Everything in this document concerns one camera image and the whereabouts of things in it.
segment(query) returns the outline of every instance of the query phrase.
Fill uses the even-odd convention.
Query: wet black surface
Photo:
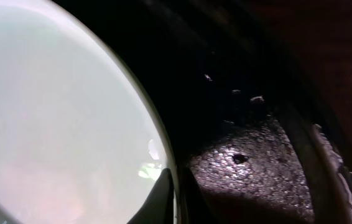
[[[312,223],[302,166],[278,121],[268,116],[256,125],[226,123],[223,131],[190,159],[201,191],[248,200]]]

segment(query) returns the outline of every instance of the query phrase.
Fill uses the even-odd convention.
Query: white glossy surface
[[[167,165],[130,77],[47,1],[0,1],[0,207],[21,223],[126,223]]]

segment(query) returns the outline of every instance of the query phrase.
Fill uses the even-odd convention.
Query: textured black surface
[[[244,162],[236,162],[240,155]],[[204,194],[244,199],[313,222],[302,166],[272,116],[256,125],[225,123],[224,135],[193,155],[190,168]]]

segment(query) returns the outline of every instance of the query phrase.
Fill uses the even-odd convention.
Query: glossy surface
[[[130,220],[168,166],[145,105],[115,56],[67,12],[0,1],[0,207],[13,219]]]

